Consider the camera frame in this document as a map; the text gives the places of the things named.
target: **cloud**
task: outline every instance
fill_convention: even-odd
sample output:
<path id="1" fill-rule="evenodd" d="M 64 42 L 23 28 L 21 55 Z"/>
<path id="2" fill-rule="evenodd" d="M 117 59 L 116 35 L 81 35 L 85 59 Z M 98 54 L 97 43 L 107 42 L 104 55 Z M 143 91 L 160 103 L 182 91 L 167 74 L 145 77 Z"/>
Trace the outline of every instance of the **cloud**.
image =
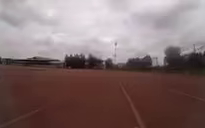
<path id="1" fill-rule="evenodd" d="M 0 55 L 118 61 L 205 41 L 205 0 L 0 0 Z"/>

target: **distant building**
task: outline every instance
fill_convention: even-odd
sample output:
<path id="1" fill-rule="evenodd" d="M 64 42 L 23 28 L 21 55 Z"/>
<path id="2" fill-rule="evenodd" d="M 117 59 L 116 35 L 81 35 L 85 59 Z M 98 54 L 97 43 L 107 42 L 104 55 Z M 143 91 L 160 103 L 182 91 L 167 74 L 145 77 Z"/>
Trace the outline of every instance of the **distant building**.
<path id="1" fill-rule="evenodd" d="M 15 65 L 24 65 L 24 66 L 52 66 L 52 67 L 62 67 L 63 63 L 58 59 L 51 59 L 46 57 L 34 56 L 27 59 L 12 59 L 12 58 L 3 58 L 3 64 L 15 64 Z"/>

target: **track surface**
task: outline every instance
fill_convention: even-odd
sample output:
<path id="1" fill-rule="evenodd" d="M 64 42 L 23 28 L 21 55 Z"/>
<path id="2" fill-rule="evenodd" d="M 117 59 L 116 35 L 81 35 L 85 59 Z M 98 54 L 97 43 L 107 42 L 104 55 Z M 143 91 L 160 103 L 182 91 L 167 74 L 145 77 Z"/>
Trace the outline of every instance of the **track surface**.
<path id="1" fill-rule="evenodd" d="M 205 77 L 0 66 L 0 128 L 205 128 Z"/>

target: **white lane line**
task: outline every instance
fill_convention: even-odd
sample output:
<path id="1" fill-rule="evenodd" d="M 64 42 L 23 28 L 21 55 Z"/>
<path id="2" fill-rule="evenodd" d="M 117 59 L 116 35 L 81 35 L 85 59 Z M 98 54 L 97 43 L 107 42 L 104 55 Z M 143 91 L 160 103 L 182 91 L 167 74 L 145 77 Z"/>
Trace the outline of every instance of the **white lane line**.
<path id="1" fill-rule="evenodd" d="M 12 124 L 14 124 L 14 123 L 16 123 L 16 122 L 18 122 L 18 121 L 21 121 L 21 120 L 24 120 L 24 119 L 26 119 L 26 118 L 28 118 L 28 117 L 31 117 L 31 116 L 33 116 L 34 114 L 38 113 L 38 112 L 41 111 L 41 110 L 42 110 L 42 108 L 37 109 L 37 110 L 34 110 L 34 111 L 31 111 L 31 112 L 29 112 L 29 113 L 27 113 L 27 114 L 21 115 L 21 116 L 15 118 L 15 119 L 12 119 L 12 120 L 10 120 L 10 121 L 8 121 L 8 122 L 5 122 L 5 123 L 3 123 L 3 124 L 0 124 L 0 128 L 8 127 L 8 126 L 10 126 L 10 125 L 12 125 Z"/>
<path id="2" fill-rule="evenodd" d="M 138 123 L 139 127 L 140 128 L 146 128 L 144 122 L 142 121 L 141 116 L 139 115 L 138 110 L 135 108 L 135 105 L 132 102 L 132 100 L 131 100 L 130 96 L 128 95 L 127 91 L 125 90 L 124 86 L 121 84 L 120 87 L 121 87 L 121 90 L 122 90 L 123 94 L 125 95 L 127 101 L 129 102 L 129 105 L 132 109 L 132 112 L 135 116 L 136 122 Z"/>
<path id="3" fill-rule="evenodd" d="M 178 94 L 178 95 L 184 95 L 184 96 L 190 97 L 192 99 L 205 102 L 205 99 L 203 99 L 203 98 L 200 98 L 200 97 L 197 97 L 197 96 L 193 96 L 193 95 L 190 95 L 190 94 L 187 94 L 187 93 L 175 90 L 175 89 L 170 89 L 169 91 L 172 92 L 172 93 Z"/>

